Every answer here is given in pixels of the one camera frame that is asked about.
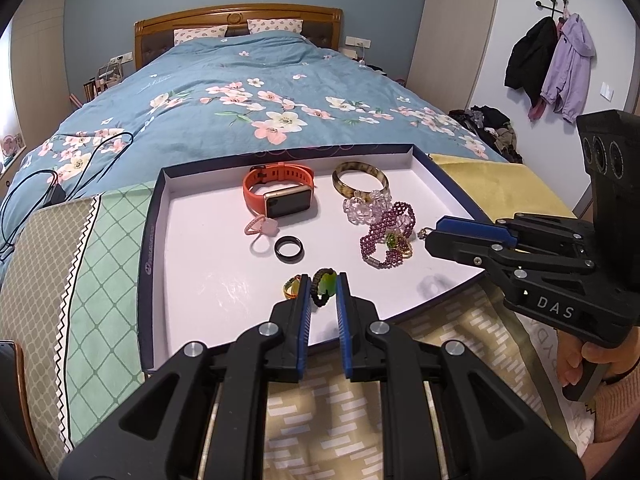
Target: wall outlet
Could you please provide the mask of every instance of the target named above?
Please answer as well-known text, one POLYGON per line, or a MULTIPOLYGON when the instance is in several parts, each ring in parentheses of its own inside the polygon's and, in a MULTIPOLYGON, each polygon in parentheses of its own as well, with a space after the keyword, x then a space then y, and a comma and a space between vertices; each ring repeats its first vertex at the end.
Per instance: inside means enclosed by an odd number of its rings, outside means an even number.
POLYGON ((133 52, 127 52, 126 54, 121 54, 120 56, 112 57, 109 62, 110 63, 128 63, 129 61, 133 61, 133 52))
POLYGON ((352 38, 351 36, 347 36, 347 39, 344 41, 344 43, 351 46, 363 46, 364 48, 371 48, 371 40, 363 40, 362 38, 352 38))
POLYGON ((607 83, 603 82, 600 88, 600 95, 607 101, 611 102, 611 100, 613 99, 613 88, 611 88, 607 83))
POLYGON ((343 53, 346 57, 350 57, 351 59, 358 59, 358 53, 355 50, 351 50, 350 48, 340 48, 340 52, 343 53))

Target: watch face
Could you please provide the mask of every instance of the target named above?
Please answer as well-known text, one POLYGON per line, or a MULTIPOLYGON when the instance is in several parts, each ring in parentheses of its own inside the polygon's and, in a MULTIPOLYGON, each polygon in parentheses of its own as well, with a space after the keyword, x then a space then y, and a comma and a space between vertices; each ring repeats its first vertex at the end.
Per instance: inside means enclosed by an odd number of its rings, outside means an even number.
POLYGON ((311 207, 311 196, 312 189, 309 186, 297 186, 283 189, 282 192, 267 193, 264 197, 266 216, 267 218, 279 218, 306 211, 311 207))

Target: pink hair tie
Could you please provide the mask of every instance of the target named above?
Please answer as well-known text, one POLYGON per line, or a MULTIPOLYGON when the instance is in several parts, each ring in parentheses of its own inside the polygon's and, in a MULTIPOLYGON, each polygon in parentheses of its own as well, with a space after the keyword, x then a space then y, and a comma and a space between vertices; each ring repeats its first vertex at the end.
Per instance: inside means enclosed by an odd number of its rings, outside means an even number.
POLYGON ((259 215, 246 225, 244 234, 248 236, 275 236, 278 234, 278 221, 273 218, 267 218, 265 215, 259 215))

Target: wall hook rack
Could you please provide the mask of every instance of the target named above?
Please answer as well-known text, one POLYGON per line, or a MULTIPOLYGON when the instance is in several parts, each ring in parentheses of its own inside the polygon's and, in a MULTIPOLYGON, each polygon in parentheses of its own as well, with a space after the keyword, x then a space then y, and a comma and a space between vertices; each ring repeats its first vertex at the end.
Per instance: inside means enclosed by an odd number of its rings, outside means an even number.
MULTIPOLYGON (((559 14, 562 14, 564 9, 558 9, 557 8, 558 7, 558 0, 549 0, 549 1, 551 1, 551 3, 553 4, 553 7, 544 6, 540 0, 536 1, 536 5, 538 6, 539 9, 548 9, 548 10, 550 10, 552 18, 554 18, 556 16, 556 12, 558 12, 559 14)), ((564 3, 564 6, 566 7, 567 4, 569 3, 569 0, 562 0, 562 2, 564 3)))

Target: yellow cloth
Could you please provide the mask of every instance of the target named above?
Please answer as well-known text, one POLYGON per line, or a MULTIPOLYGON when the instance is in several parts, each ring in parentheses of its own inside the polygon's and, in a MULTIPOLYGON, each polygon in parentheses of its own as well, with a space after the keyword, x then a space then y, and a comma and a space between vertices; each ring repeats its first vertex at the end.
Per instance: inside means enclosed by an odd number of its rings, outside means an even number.
POLYGON ((432 154, 430 157, 493 221, 512 218, 516 213, 575 218, 554 192, 522 164, 451 155, 432 154))

